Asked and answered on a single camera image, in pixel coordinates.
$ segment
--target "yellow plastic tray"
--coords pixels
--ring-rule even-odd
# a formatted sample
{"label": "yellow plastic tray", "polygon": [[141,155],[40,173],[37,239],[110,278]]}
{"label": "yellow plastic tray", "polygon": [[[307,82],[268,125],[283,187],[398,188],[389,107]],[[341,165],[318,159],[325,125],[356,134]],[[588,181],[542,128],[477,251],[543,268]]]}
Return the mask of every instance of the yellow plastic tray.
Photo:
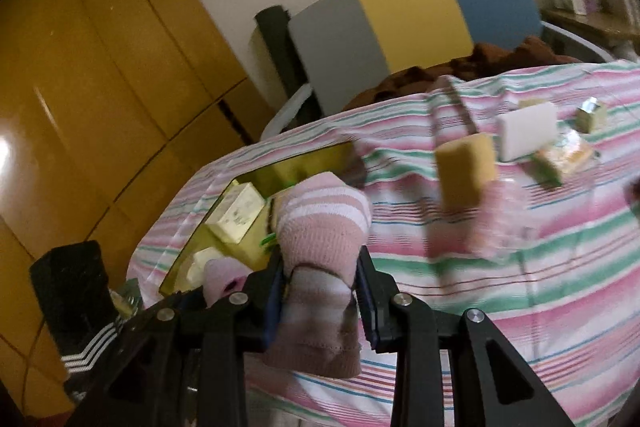
{"label": "yellow plastic tray", "polygon": [[364,175],[364,166],[354,154],[353,145],[350,142],[344,142],[292,156],[241,174],[233,179],[216,199],[209,212],[191,234],[187,244],[180,251],[160,285],[160,294],[166,297],[177,291],[193,289],[187,282],[186,273],[191,266],[193,254],[207,247],[218,248],[225,255],[235,257],[252,270],[261,270],[267,266],[270,254],[265,247],[260,245],[260,242],[270,233],[269,204],[262,209],[239,245],[222,243],[204,224],[231,187],[251,182],[260,195],[268,199],[285,188],[292,187],[325,171],[333,172],[346,182],[354,184],[357,183],[358,178]]}

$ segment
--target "small box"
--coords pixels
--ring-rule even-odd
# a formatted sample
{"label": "small box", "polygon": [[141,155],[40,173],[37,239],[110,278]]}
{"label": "small box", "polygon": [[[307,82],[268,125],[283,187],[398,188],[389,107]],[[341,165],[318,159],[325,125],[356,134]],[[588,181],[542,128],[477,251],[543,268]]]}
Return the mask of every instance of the small box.
{"label": "small box", "polygon": [[220,241],[237,245],[263,207],[260,193],[251,183],[243,183],[226,193],[205,223]]}
{"label": "small box", "polygon": [[585,100],[575,114],[575,127],[579,132],[592,133],[607,122],[607,106],[592,96]]}
{"label": "small box", "polygon": [[556,184],[577,171],[593,155],[593,149],[576,131],[561,134],[558,141],[537,151],[534,160]]}

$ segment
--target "striped sock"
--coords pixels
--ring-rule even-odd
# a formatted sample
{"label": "striped sock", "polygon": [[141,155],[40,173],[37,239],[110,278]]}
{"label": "striped sock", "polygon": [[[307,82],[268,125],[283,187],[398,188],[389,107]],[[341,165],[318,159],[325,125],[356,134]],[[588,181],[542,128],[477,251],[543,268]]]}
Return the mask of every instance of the striped sock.
{"label": "striped sock", "polygon": [[360,373],[351,285],[371,224],[367,197],[323,172],[276,201],[276,235],[290,277],[267,364],[329,378]]}
{"label": "striped sock", "polygon": [[220,257],[207,261],[204,266],[202,292],[207,306],[233,292],[242,291],[252,270],[233,257]]}

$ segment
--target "wooden wardrobe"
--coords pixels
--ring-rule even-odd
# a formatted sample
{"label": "wooden wardrobe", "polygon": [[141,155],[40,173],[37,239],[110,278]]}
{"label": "wooden wardrobe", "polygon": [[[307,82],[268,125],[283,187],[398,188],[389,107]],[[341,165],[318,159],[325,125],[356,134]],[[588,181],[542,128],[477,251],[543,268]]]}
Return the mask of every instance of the wooden wardrobe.
{"label": "wooden wardrobe", "polygon": [[0,0],[0,379],[69,410],[28,269],[97,239],[112,287],[202,166],[273,111],[199,0]]}

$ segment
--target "pink and green striped sheet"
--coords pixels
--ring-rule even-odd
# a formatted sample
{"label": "pink and green striped sheet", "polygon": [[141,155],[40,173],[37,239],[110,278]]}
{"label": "pink and green striped sheet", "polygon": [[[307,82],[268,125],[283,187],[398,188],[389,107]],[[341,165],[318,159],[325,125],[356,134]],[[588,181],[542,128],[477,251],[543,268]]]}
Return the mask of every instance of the pink and green striped sheet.
{"label": "pink and green striped sheet", "polygon": [[[326,118],[201,169],[131,259],[128,275],[141,282],[145,303],[158,301],[167,270],[231,179],[350,140],[367,169],[374,209],[368,246],[376,267],[436,309],[488,312],[577,426],[615,413],[640,377],[640,208],[625,198],[640,177],[640,67],[569,64],[449,84]],[[551,190],[536,183],[526,158],[498,166],[529,193],[539,238],[500,264],[456,253],[473,212],[440,212],[435,147],[477,130],[493,132],[495,116],[527,98],[554,102],[568,125],[589,96],[607,104],[609,121],[588,136],[600,157],[586,169]],[[315,423],[386,427],[395,356],[371,352],[364,338],[362,346],[363,372],[351,380],[279,371],[248,357],[248,383],[275,407]],[[451,422],[446,373],[444,382]]]}

